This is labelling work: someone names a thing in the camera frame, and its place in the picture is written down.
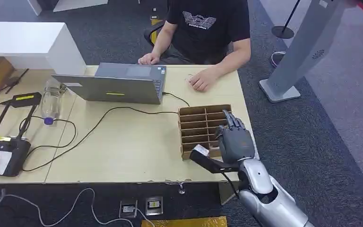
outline floor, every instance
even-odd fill
[[[284,25],[296,0],[260,0],[275,25]],[[289,27],[297,32],[310,0],[302,0]],[[284,40],[286,45],[294,39]],[[363,10],[346,9],[329,54],[306,76],[363,172]]]

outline plastic water bottle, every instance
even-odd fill
[[[41,116],[44,123],[52,125],[54,120],[61,114],[61,97],[65,89],[61,83],[51,78],[45,84],[43,97],[41,99]]]

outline laptop touchpad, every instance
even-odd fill
[[[126,77],[133,78],[133,77],[149,77],[151,72],[151,67],[147,66],[132,66],[127,69]]]

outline t-shirt logo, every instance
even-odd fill
[[[208,30],[212,25],[214,25],[216,18],[213,17],[203,17],[201,15],[193,16],[191,13],[183,11],[184,19],[189,26],[198,27]]]

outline dark carpet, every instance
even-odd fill
[[[302,79],[296,85],[301,98],[279,104],[269,103],[259,89],[258,82],[269,77],[273,70],[268,57],[276,50],[285,50],[286,46],[271,34],[273,24],[260,2],[252,0],[249,4],[252,58],[239,70],[239,74],[265,166],[316,226],[363,227],[363,174],[307,81]],[[150,51],[142,31],[150,25],[152,7],[157,7],[162,16],[165,1],[144,0],[142,5],[138,5],[137,0],[110,0],[108,5],[58,13],[44,12],[40,17],[34,17],[29,12],[10,11],[10,7],[5,5],[0,7],[0,21],[66,22],[87,64],[103,61],[134,63]],[[2,8],[9,11],[2,13]],[[48,224],[61,218],[78,192],[86,187],[93,187],[96,191],[95,210],[101,221],[117,217],[122,198],[139,198],[141,205],[146,196],[162,195],[165,214],[154,219],[226,215],[230,227],[257,226],[236,199],[225,206],[219,205],[215,183],[187,184],[185,195],[178,194],[176,186],[154,183],[6,186],[8,193],[22,195],[39,204],[43,220]],[[91,192],[86,192],[73,213],[57,226],[99,226],[91,214],[91,199]],[[34,207],[14,198],[5,199],[0,207],[0,227],[17,224],[39,226],[37,219]],[[136,227],[140,226],[140,220],[133,221]],[[127,223],[110,225],[126,226]]]

